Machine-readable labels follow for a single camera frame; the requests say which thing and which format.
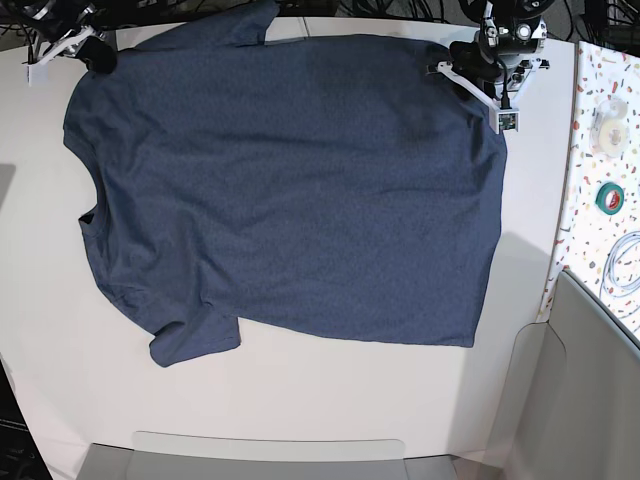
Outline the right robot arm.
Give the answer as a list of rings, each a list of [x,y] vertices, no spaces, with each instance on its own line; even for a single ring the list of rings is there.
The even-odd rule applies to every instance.
[[[25,72],[30,86],[48,79],[58,57],[82,62],[87,70],[110,74],[117,65],[115,41],[95,25],[92,1],[3,1],[2,9],[27,38]]]

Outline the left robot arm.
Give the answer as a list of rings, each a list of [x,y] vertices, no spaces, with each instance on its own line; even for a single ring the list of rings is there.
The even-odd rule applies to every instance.
[[[539,70],[548,30],[543,13],[550,1],[462,1],[464,15],[478,25],[471,42],[453,41],[449,59],[428,67],[488,108],[491,129],[501,134],[520,125],[518,103]]]

